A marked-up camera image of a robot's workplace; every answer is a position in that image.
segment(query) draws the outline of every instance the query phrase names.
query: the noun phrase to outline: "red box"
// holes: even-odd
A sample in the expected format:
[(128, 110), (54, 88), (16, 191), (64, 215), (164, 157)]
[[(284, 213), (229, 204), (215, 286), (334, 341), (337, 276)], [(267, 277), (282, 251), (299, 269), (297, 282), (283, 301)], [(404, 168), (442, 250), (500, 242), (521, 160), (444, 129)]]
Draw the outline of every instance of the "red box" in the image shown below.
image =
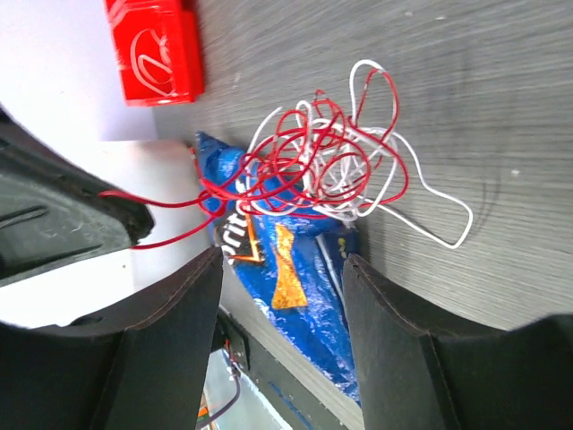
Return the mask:
[(204, 92), (195, 14), (181, 0), (106, 0), (129, 106), (189, 103)]

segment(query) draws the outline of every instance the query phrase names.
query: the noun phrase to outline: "wood grain surface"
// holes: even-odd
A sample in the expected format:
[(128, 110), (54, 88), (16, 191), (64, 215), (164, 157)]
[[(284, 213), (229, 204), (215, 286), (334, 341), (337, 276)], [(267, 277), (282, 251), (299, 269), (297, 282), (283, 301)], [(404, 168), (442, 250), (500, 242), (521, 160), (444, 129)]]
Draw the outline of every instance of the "wood grain surface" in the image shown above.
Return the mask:
[[(456, 314), (503, 329), (573, 312), (573, 2), (198, 6), (207, 92), (190, 106), (157, 108), (162, 137), (204, 130), (245, 145), (272, 109), (317, 88), (348, 109), (350, 67), (374, 59), (396, 81), (398, 131), (415, 146), (426, 180), (475, 212), (457, 251), (375, 212), (359, 225), (374, 266)], [(373, 85), (363, 124), (387, 125), (390, 107), (386, 87)], [(426, 192), (405, 160), (413, 183), (395, 207), (455, 241), (465, 212)]]

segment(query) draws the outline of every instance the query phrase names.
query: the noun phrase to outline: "crumpled blue wrapper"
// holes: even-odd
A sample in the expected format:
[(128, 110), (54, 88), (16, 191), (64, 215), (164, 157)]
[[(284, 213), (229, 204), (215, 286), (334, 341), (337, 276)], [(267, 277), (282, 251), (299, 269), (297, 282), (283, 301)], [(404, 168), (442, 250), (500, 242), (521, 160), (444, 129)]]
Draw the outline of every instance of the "crumpled blue wrapper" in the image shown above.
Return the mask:
[[(198, 133), (197, 138), (203, 175), (215, 184), (224, 184), (239, 168), (244, 151), (205, 133)], [(268, 190), (278, 185), (272, 180), (265, 183)], [(230, 184), (227, 190), (235, 193), (236, 183)], [(288, 197), (288, 192), (281, 194), (283, 199)], [(210, 198), (205, 206), (215, 211), (220, 204), (219, 200)], [(305, 209), (295, 215), (297, 213), (316, 212)], [(254, 237), (250, 237), (247, 221), (252, 225)], [(290, 254), (308, 306), (290, 309), (271, 306), (278, 279), (277, 224), (294, 235)], [(227, 213), (210, 226), (210, 233), (252, 299), (277, 330), (343, 393), (359, 401), (341, 279), (344, 260), (358, 252), (355, 229), (335, 219), (305, 219), (294, 215), (245, 217), (230, 202)], [(237, 256), (253, 256), (252, 243), (257, 246), (262, 261), (237, 259)]]

